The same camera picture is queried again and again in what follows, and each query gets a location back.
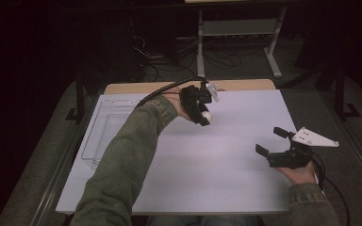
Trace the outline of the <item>person's left hand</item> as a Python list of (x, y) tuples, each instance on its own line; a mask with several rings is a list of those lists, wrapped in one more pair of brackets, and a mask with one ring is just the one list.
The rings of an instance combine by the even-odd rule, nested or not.
[(162, 93), (162, 96), (167, 98), (172, 103), (178, 116), (186, 119), (187, 121), (190, 121), (189, 115), (185, 111), (184, 107), (181, 105), (180, 92), (181, 92), (181, 88), (175, 87), (175, 88), (165, 90)]

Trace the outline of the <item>grey metal desk frame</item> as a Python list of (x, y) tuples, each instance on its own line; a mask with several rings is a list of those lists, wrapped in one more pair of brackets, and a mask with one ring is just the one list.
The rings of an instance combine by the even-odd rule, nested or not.
[(203, 56), (204, 37), (215, 36), (244, 36), (244, 35), (271, 35), (271, 42), (263, 48), (265, 57), (270, 65), (275, 78), (281, 78), (282, 73), (273, 55), (279, 34), (285, 19), (287, 8), (279, 10), (274, 19), (249, 19), (228, 21), (205, 21), (203, 12), (199, 11), (198, 17), (198, 48), (197, 48), (197, 73), (200, 77), (205, 76), (205, 63)]

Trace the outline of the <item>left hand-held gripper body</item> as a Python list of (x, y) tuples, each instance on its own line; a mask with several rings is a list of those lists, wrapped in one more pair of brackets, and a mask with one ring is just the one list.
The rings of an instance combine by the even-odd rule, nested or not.
[(199, 88), (190, 85), (181, 89), (180, 100), (190, 119), (195, 122), (194, 115), (201, 111), (202, 103), (211, 104), (212, 101), (219, 101), (218, 86), (207, 81), (202, 81)]

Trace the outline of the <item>person's right hand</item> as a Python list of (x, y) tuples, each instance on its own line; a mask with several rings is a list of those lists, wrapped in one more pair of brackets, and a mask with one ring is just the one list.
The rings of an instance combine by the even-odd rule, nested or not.
[(283, 173), (293, 185), (317, 183), (314, 167), (311, 162), (303, 168), (277, 168), (277, 170)]

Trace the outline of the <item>clear plastic container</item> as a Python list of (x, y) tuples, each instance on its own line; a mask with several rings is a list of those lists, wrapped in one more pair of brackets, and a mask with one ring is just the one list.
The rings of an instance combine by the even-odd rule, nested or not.
[(110, 141), (123, 127), (128, 116), (139, 103), (131, 99), (103, 99), (98, 102), (97, 113), (91, 119), (90, 130), (86, 133), (86, 143), (81, 159), (95, 170)]

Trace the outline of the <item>black metal stand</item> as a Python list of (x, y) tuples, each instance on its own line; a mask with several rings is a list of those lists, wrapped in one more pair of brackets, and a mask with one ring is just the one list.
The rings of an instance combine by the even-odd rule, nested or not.
[(69, 110), (65, 120), (75, 121), (76, 124), (79, 124), (85, 114), (85, 92), (81, 72), (75, 76), (75, 98), (76, 107)]
[(358, 118), (360, 113), (353, 104), (346, 103), (345, 97), (345, 73), (340, 63), (336, 64), (336, 93), (335, 111), (339, 118), (345, 121), (347, 118)]

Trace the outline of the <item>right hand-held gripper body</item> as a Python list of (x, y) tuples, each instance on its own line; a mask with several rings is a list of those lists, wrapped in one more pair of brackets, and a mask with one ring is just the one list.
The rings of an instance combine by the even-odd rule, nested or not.
[(267, 160), (271, 168), (303, 168), (310, 162), (312, 147), (336, 148), (339, 146), (337, 141), (304, 127), (294, 134), (293, 138), (288, 138), (288, 150), (282, 153), (268, 154)]

